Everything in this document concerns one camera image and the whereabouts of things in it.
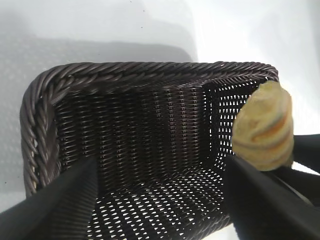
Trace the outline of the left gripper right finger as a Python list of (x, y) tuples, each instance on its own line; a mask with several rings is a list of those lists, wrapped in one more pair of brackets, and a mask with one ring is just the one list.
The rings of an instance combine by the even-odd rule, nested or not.
[(241, 240), (320, 238), (320, 208), (236, 156), (225, 158), (224, 201)]

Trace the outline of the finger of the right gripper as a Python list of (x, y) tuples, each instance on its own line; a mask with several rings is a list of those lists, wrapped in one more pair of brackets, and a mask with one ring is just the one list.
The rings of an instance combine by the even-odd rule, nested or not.
[(294, 161), (320, 173), (320, 135), (294, 135)]
[(273, 179), (310, 206), (320, 207), (320, 176), (289, 167), (271, 171)]

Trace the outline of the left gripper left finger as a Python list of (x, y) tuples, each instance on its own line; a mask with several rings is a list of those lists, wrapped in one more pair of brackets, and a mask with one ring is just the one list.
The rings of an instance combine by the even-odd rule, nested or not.
[(97, 161), (82, 158), (0, 214), (2, 240), (84, 240), (98, 195)]

